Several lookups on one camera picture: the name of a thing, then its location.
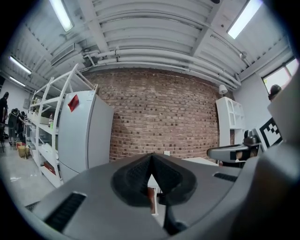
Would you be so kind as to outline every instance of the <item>refrigerator door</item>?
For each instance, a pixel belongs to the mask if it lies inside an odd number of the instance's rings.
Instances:
[[[74,178],[79,173],[73,171],[71,168],[68,168],[63,163],[60,163],[60,174],[64,183],[69,181],[71,178]]]
[[[78,96],[79,105],[71,112],[68,103],[75,95]],[[95,91],[72,92],[67,94],[61,110],[59,161],[78,173],[88,168],[88,130],[94,102]]]

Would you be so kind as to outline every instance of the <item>white wall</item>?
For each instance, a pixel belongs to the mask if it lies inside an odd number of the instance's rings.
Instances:
[[[4,81],[0,92],[0,98],[3,97],[5,92],[9,92],[9,96],[7,99],[8,113],[10,113],[13,108],[18,108],[20,112],[24,111],[25,113],[27,113],[28,109],[24,109],[23,104],[25,99],[32,97],[29,92],[26,92],[23,87],[19,87],[9,80]]]
[[[233,92],[236,102],[243,105],[246,129],[251,130],[257,124],[271,117],[267,107],[270,104],[268,93],[261,77],[254,73]]]

